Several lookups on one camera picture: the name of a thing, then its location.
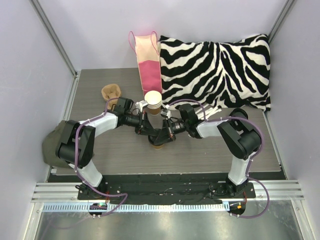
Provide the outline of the black plastic cup lid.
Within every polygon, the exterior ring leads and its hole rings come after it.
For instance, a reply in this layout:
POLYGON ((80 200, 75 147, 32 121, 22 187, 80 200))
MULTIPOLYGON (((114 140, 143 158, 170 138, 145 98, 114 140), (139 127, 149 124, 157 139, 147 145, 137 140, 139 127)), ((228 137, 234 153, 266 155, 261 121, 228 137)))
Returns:
POLYGON ((166 139, 163 136, 148 136, 148 141, 153 142, 155 145, 162 145, 166 142, 166 139))

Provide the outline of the single brown paper cup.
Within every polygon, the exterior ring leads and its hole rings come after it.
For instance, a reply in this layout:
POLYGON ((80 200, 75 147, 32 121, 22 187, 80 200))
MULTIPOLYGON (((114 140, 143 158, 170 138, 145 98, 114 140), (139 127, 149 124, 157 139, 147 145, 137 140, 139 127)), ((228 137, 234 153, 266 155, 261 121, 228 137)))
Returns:
POLYGON ((155 150, 160 150, 164 147, 164 144, 161 145, 155 145, 152 141, 149 142, 151 144, 151 146, 155 149, 155 150))

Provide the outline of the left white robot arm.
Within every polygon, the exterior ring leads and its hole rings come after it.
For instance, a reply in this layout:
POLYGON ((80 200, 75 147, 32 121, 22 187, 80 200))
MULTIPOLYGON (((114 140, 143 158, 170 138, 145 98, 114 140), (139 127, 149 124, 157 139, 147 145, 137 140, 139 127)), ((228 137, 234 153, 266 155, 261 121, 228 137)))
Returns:
POLYGON ((116 104, 87 120, 66 122, 58 141, 55 155, 70 165, 82 182, 89 187, 89 194, 100 200, 107 192, 103 175, 93 163, 95 138, 120 126, 130 126, 138 135, 155 137, 158 131, 151 125, 148 114, 143 110, 148 106, 145 100, 135 104, 138 114, 131 109, 134 101, 124 97, 114 97, 116 104))

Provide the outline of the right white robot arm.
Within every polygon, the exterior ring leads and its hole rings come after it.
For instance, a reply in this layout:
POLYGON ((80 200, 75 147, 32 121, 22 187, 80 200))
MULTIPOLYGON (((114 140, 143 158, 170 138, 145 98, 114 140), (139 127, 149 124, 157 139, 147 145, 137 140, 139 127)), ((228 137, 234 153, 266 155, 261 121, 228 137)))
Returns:
POLYGON ((248 184, 250 161, 263 143, 258 128, 248 121, 248 114, 241 108, 235 108, 225 118, 210 121, 201 120, 189 103, 181 105, 178 110, 180 118, 176 121, 164 119, 162 128, 155 129, 155 134, 148 136, 149 143, 154 147, 162 146, 173 142, 176 135, 183 132, 196 139, 221 136, 232 153, 225 191, 221 195, 238 197, 248 184))

